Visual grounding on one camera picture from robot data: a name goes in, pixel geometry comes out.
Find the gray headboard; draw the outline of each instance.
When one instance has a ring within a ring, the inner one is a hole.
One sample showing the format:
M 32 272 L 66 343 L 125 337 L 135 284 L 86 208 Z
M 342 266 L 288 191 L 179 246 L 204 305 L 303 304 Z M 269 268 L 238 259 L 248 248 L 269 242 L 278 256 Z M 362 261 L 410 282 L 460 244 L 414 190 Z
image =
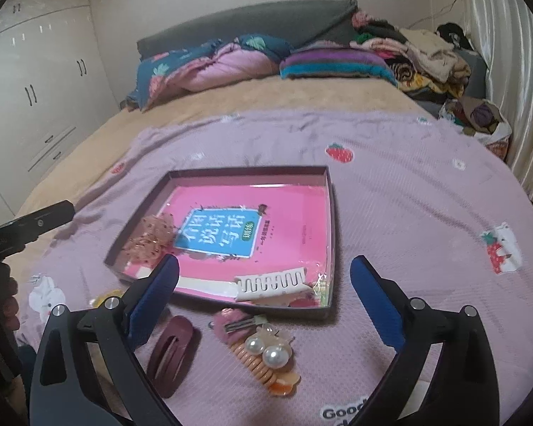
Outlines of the gray headboard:
M 231 41 L 246 33 L 283 38 L 295 48 L 317 39 L 348 44 L 355 39 L 356 0 L 294 0 L 229 9 L 184 22 L 138 41 L 141 59 L 196 47 L 212 38 Z

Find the metal screw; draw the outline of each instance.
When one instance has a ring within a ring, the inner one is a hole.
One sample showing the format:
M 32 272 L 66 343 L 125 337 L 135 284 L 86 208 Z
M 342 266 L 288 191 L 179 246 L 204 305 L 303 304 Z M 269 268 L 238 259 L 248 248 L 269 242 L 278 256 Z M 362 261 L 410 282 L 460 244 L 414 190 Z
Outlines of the metal screw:
M 52 309 L 52 314 L 55 315 L 55 317 L 60 316 L 64 312 L 65 312 L 65 306 L 63 304 L 57 304 L 57 306 L 55 306 Z
M 111 296 L 104 302 L 104 306 L 107 309 L 114 309 L 120 304 L 120 299 L 118 299 L 116 296 Z
M 410 306 L 415 310 L 415 311 L 421 311 L 425 308 L 425 305 L 426 303 L 419 297 L 414 297 L 412 298 L 412 300 L 410 301 Z
M 466 306 L 464 308 L 464 314 L 466 314 L 468 317 L 476 317 L 478 315 L 478 310 L 476 310 L 473 306 Z

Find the white curtain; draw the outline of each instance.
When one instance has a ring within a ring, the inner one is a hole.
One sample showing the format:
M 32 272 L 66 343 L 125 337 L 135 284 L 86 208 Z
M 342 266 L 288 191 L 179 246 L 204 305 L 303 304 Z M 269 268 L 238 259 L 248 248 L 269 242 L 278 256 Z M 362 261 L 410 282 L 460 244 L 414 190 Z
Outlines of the white curtain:
M 512 128 L 507 164 L 533 200 L 533 14 L 523 0 L 464 0 L 464 31 L 488 65 L 487 97 Z

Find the blue gripper pad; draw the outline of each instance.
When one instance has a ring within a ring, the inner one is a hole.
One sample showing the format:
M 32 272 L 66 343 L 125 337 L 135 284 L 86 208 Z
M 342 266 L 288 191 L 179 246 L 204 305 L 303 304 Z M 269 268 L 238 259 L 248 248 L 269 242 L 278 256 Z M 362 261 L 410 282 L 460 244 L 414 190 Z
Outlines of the blue gripper pad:
M 149 284 L 134 310 L 128 323 L 128 346 L 131 350 L 146 344 L 154 331 L 160 314 L 172 297 L 179 279 L 179 264 L 175 256 L 166 254 L 152 271 L 155 277 Z
M 351 284 L 369 314 L 381 341 L 399 352 L 405 344 L 401 315 L 361 257 L 351 262 L 350 277 Z

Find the white wardrobe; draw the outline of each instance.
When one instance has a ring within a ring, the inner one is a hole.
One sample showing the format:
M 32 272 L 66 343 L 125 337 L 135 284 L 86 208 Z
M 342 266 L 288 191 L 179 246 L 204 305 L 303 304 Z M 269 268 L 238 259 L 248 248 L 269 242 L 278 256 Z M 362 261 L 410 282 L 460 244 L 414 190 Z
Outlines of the white wardrobe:
M 88 0 L 7 0 L 0 10 L 0 223 L 118 112 Z

